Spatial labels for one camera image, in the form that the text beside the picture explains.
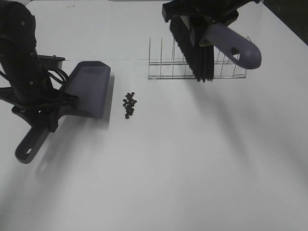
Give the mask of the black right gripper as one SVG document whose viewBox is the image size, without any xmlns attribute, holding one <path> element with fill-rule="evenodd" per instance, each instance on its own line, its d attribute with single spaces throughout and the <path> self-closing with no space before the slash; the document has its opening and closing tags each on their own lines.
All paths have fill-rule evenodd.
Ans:
<svg viewBox="0 0 308 231">
<path fill-rule="evenodd" d="M 221 19 L 249 2 L 249 0 L 172 0 L 162 5 L 162 17 L 165 22 L 174 16 Z"/>
</svg>

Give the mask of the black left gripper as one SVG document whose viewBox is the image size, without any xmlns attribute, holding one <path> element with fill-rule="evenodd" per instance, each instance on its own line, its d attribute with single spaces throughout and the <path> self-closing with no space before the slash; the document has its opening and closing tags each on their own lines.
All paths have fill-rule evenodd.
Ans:
<svg viewBox="0 0 308 231">
<path fill-rule="evenodd" d="M 55 132 L 69 108 L 77 108 L 79 98 L 65 92 L 70 79 L 62 69 L 42 65 L 36 54 L 17 59 L 1 54 L 0 63 L 4 70 L 0 75 L 10 84 L 1 87 L 0 99 L 14 105 L 12 113 L 30 127 L 36 122 L 35 110 L 43 109 L 39 125 Z"/>
</svg>

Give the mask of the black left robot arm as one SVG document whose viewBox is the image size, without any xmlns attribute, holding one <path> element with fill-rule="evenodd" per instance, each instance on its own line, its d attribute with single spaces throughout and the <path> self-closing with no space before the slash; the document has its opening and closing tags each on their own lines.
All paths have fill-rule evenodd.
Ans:
<svg viewBox="0 0 308 231">
<path fill-rule="evenodd" d="M 55 132 L 59 109 L 76 109 L 79 98 L 65 92 L 67 73 L 40 59 L 35 29 L 35 17 L 25 5 L 0 2 L 0 75 L 10 84 L 0 89 L 0 98 L 12 104 L 13 113 L 30 126 L 42 122 Z"/>
</svg>

